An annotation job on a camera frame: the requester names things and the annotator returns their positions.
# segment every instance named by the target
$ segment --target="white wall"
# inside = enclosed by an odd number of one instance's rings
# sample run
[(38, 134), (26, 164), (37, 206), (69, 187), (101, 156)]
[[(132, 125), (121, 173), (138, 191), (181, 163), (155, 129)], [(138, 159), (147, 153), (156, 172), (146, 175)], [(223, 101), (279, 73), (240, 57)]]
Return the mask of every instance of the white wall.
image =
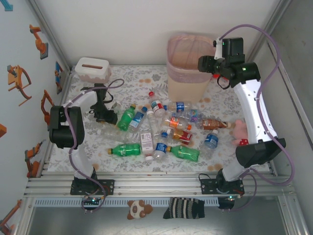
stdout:
[[(169, 37), (178, 32), (221, 36), (238, 24), (263, 27), (278, 0), (54, 0), (36, 1), (67, 58), (83, 56), (111, 64), (165, 64)], [(257, 32), (231, 37), (251, 49)]]
[[(261, 48), (254, 61), (259, 67), (263, 80), (275, 67), (275, 61), (266, 45)], [(292, 87), (288, 79), (286, 79), (286, 83), (288, 87)], [(294, 99), (297, 99), (294, 90), (291, 89), (290, 92), (294, 96)], [(264, 88), (263, 98), (275, 131), (280, 138), (286, 139), (286, 149), (295, 164), (295, 178), (293, 183), (309, 231), (313, 233), (313, 152), (294, 109), (283, 78), (278, 71)], [(283, 153), (280, 153), (274, 159), (274, 162), (279, 174), (290, 175), (291, 167)]]
[[(0, 219), (21, 199), (27, 183), (27, 167), (24, 152), (42, 139), (48, 140), (47, 125), (40, 109), (41, 99), (46, 89), (56, 104), (61, 95), (56, 94), (55, 61), (57, 56), (49, 46), (48, 57), (40, 60), (35, 46), (35, 37), (29, 31), (29, 24), (38, 26), (25, 1), (10, 0), (12, 12), (5, 12), (0, 4), (0, 124), (7, 133), (0, 138)], [(42, 41), (45, 36), (39, 33)], [(19, 107), (24, 100), (17, 89), (8, 91), (7, 66), (20, 65), (30, 76), (32, 84), (25, 93), (32, 98)]]

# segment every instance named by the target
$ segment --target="plastic bottle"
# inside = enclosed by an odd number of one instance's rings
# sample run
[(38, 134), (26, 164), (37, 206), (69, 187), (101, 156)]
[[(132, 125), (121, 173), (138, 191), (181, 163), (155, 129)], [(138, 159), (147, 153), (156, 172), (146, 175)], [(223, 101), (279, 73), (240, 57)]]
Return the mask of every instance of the plastic bottle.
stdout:
[(187, 129), (188, 131), (191, 130), (191, 125), (189, 125), (187, 121), (181, 117), (167, 116), (163, 119), (163, 125), (179, 130), (183, 129)]
[(138, 143), (139, 139), (129, 132), (121, 131), (116, 125), (106, 123), (104, 128), (98, 129), (97, 134), (106, 140), (122, 143)]
[(182, 130), (177, 130), (177, 129), (174, 129), (174, 130), (168, 129), (166, 133), (169, 138), (182, 142), (183, 144), (186, 144), (186, 145), (190, 143), (191, 138), (192, 138), (191, 133), (182, 131)]
[(147, 110), (147, 107), (142, 107), (141, 111), (138, 111), (135, 114), (133, 120), (129, 124), (130, 132), (135, 133), (138, 131), (140, 125), (143, 123)]
[(218, 130), (213, 130), (209, 133), (205, 138), (204, 145), (210, 149), (215, 149), (219, 143), (218, 133)]
[(121, 129), (123, 131), (127, 131), (128, 130), (128, 126), (129, 126), (129, 124), (131, 123), (131, 121), (133, 120), (133, 118), (135, 116), (135, 108), (136, 108), (136, 105), (132, 104), (130, 106), (130, 108), (125, 110), (121, 120), (117, 124), (119, 129)]
[(160, 127), (153, 111), (149, 110), (147, 112), (147, 116), (148, 116), (148, 121), (149, 121), (152, 136), (154, 138), (160, 136), (161, 135)]
[(231, 128), (231, 123), (228, 121), (218, 121), (214, 119), (203, 119), (198, 123), (198, 127), (204, 130), (216, 130), (219, 128)]
[(159, 98), (154, 94), (154, 92), (149, 92), (149, 103), (151, 108), (157, 118), (163, 117), (165, 110)]
[(156, 149), (153, 153), (153, 159), (160, 159), (166, 155), (167, 133), (163, 132), (161, 138), (157, 139)]
[(202, 121), (202, 113), (198, 109), (191, 109), (189, 111), (184, 111), (175, 114), (175, 117), (184, 118), (188, 122), (201, 122)]
[(176, 157), (190, 160), (193, 162), (198, 161), (198, 157), (200, 154), (200, 151), (197, 149), (187, 148), (185, 146), (175, 146), (175, 147), (167, 147), (167, 152), (173, 153)]
[(140, 133), (140, 141), (141, 141), (141, 152), (145, 155), (146, 162), (152, 162), (153, 157), (153, 138), (151, 132), (149, 131), (142, 131)]
[(108, 154), (114, 154), (120, 157), (126, 157), (130, 155), (140, 155), (139, 143), (126, 143), (120, 144), (115, 148), (109, 148)]
[(191, 102), (169, 102), (167, 105), (164, 105), (164, 109), (170, 112), (183, 112), (191, 109)]

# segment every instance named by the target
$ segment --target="brown plush bear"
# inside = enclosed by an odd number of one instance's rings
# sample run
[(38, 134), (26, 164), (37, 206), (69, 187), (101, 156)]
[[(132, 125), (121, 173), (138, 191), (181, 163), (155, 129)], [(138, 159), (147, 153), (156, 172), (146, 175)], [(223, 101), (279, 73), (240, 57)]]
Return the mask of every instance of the brown plush bear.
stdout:
[(145, 205), (143, 200), (129, 201), (128, 206), (131, 208), (127, 218), (128, 219), (140, 219), (150, 214), (153, 210), (151, 205)]

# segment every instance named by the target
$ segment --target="stuffed animal toy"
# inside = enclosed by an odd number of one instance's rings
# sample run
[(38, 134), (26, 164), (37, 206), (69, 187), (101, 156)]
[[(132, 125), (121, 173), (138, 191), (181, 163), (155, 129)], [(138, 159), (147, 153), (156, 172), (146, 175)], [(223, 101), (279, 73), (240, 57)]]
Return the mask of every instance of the stuffed animal toy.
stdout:
[(143, 218), (153, 210), (152, 206), (149, 204), (145, 205), (143, 200), (129, 201), (127, 204), (131, 208), (127, 215), (127, 219)]
[(235, 140), (232, 141), (232, 144), (235, 146), (238, 145), (247, 145), (248, 142), (248, 129), (246, 123), (241, 120), (235, 121), (235, 128), (233, 130), (233, 136)]

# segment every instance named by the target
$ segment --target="brown bottle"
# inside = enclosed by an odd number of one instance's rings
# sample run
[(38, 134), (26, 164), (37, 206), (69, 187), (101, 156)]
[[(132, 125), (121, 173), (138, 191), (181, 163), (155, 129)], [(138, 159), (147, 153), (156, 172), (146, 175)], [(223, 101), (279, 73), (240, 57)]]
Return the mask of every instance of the brown bottle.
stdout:
[(227, 128), (231, 127), (231, 123), (228, 121), (218, 121), (214, 119), (203, 119), (201, 122), (201, 128), (203, 130), (216, 130), (219, 128)]

